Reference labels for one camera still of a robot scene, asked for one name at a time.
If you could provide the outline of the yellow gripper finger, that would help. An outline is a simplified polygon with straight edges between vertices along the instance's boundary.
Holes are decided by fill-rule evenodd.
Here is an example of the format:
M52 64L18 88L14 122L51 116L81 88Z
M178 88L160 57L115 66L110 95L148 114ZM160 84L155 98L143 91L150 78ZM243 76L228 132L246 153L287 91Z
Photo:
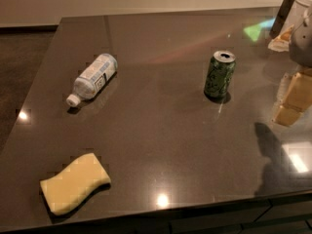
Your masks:
M272 121L291 126L312 105L312 70L299 69L295 74L285 73L277 93Z

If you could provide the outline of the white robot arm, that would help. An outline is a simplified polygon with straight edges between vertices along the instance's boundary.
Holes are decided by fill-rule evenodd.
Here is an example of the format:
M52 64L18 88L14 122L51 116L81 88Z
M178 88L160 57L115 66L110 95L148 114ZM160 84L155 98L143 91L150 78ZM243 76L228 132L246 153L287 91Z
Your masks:
M268 48L288 52L297 64L285 73L278 89L272 121L294 124L312 105L312 0L284 0L270 33Z

